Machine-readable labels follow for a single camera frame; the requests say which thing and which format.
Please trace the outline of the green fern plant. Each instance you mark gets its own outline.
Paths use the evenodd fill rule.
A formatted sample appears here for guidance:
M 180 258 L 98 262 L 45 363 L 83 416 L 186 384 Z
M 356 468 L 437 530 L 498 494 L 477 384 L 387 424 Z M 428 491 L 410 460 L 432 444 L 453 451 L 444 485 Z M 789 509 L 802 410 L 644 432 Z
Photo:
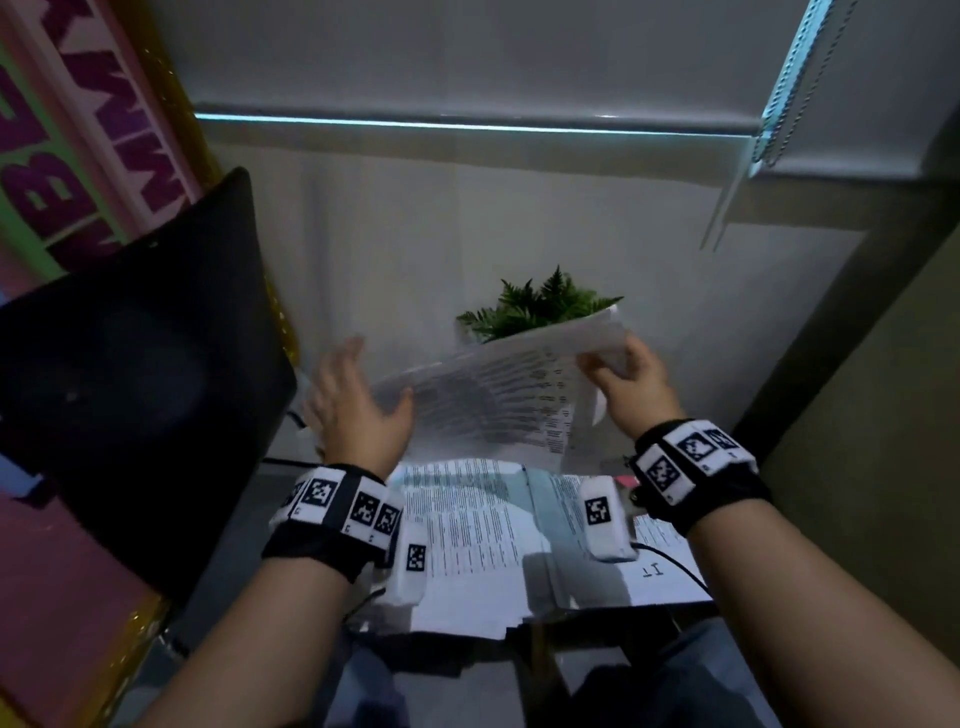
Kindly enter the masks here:
M 578 287 L 570 273 L 557 267 L 541 285 L 533 280 L 515 285 L 502 279 L 502 291 L 494 306 L 466 310 L 456 317 L 458 325 L 481 343 L 490 343 L 549 326 L 584 319 L 609 310 L 621 296 L 604 297 Z

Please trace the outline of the grey roller blind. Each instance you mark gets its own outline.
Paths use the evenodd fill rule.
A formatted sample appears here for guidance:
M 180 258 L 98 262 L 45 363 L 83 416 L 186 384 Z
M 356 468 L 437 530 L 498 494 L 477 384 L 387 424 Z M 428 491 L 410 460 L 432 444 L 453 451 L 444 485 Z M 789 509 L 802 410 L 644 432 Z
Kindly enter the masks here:
M 752 137 L 960 182 L 960 0 L 148 0 L 214 118 Z

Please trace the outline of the person's right hand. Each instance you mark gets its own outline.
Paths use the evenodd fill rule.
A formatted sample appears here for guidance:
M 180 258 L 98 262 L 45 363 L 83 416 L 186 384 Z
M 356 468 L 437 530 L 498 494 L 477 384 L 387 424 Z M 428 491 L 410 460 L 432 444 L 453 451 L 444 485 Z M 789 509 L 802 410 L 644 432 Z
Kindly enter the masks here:
M 626 373 L 606 396 L 607 411 L 618 430 L 630 441 L 668 422 L 687 419 L 669 380 L 665 364 L 641 338 L 625 335 Z

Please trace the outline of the pile of printed papers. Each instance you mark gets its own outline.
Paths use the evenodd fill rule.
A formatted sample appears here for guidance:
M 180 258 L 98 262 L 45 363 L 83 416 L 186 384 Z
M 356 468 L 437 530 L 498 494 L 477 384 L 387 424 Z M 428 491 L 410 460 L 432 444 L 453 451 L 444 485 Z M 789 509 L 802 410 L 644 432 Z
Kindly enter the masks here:
M 368 569 L 347 617 L 360 633 L 435 633 L 502 640 L 509 629 L 577 613 L 713 599 L 690 546 L 673 526 L 631 503 L 620 489 L 635 562 L 600 563 L 587 551 L 578 487 L 585 476 L 484 459 L 403 464 L 389 484 L 403 516 L 429 535 L 427 587 L 412 608 L 380 603 L 387 569 Z

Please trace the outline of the person's legs in jeans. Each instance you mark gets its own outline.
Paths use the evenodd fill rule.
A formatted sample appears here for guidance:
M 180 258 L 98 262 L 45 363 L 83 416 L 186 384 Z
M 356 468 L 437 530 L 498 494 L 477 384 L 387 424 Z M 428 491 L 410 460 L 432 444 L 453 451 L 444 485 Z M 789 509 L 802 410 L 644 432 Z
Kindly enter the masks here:
M 342 632 L 310 728 L 782 728 L 726 622 L 613 610 L 503 641 Z

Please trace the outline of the person's left hand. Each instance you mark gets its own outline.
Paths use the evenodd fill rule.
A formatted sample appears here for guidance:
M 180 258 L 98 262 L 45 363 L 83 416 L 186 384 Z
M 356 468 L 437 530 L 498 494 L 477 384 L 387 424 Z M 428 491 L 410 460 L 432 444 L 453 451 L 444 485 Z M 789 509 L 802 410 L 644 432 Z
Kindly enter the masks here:
M 383 411 L 359 365 L 364 339 L 354 336 L 321 358 L 310 377 L 304 418 L 317 434 L 323 462 L 352 465 L 388 480 L 408 444 L 388 444 L 381 434 Z

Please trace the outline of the colourful lettered banner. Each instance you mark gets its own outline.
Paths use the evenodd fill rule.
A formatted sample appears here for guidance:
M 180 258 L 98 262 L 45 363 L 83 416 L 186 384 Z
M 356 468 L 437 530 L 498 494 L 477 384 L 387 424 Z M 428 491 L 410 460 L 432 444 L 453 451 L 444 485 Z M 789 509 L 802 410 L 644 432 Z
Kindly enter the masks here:
M 0 0 L 0 310 L 228 174 L 149 27 L 143 0 Z M 173 607 L 81 526 L 0 416 L 0 728 L 105 726 Z

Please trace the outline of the person's left forearm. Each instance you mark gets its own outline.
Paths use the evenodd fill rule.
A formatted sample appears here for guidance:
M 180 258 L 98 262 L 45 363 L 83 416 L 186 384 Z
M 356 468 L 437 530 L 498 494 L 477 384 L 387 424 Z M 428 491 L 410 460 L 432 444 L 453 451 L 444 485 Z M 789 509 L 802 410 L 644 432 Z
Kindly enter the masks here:
M 290 728 L 309 717 L 353 584 L 312 559 L 266 559 L 135 728 Z

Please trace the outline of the black monitor screen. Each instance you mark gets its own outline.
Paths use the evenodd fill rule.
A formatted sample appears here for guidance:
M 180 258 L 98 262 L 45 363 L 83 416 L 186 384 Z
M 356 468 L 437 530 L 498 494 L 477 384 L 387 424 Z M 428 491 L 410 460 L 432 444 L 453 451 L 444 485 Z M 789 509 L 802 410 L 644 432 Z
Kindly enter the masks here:
M 0 309 L 0 416 L 80 525 L 190 601 L 297 391 L 251 175 Z

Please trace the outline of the printed paper sheet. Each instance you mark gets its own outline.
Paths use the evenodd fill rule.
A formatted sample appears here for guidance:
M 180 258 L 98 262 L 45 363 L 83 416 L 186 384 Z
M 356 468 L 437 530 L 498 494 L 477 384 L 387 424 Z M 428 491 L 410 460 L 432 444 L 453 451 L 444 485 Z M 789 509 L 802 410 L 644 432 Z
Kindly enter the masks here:
M 484 458 L 582 476 L 611 469 L 616 432 L 576 418 L 575 321 L 470 346 L 372 384 L 375 401 L 388 410 L 404 388 L 414 391 L 405 460 Z

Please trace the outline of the black marker-tagged left wristband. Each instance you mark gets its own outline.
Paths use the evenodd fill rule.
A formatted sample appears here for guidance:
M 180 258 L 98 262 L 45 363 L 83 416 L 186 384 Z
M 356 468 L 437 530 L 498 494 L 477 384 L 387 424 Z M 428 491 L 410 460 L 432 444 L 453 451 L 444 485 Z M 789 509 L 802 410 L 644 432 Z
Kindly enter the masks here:
M 403 510 L 402 493 L 363 467 L 316 467 L 271 517 L 261 558 L 310 559 L 354 584 L 387 556 Z

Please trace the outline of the black marker-tagged right wristband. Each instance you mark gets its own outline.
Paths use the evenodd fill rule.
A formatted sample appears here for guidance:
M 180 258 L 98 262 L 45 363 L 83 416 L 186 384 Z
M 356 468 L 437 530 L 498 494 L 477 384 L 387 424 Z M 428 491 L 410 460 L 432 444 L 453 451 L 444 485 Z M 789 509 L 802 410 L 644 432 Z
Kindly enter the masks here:
M 656 424 L 635 440 L 627 464 L 638 483 L 639 506 L 682 537 L 723 507 L 773 502 L 754 455 L 706 419 Z

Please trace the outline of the person's right forearm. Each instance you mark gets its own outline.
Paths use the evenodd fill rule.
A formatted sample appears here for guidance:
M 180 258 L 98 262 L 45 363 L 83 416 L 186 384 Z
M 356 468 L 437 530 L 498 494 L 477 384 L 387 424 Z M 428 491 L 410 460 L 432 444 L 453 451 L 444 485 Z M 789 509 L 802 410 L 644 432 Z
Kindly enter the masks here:
M 724 506 L 687 540 L 782 725 L 960 728 L 960 668 L 770 503 Z

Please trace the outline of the black marker-tagged wristband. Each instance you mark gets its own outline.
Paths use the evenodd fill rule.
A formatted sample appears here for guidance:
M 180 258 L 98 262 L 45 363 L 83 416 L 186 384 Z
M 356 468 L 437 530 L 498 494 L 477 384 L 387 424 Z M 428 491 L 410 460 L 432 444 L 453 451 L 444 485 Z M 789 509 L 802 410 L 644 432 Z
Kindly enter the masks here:
M 402 493 L 363 467 L 316 467 L 271 517 L 261 558 L 310 559 L 354 584 L 387 556 L 403 510 Z
M 723 507 L 773 502 L 754 455 L 706 419 L 656 424 L 635 440 L 627 464 L 638 483 L 639 506 L 682 537 Z

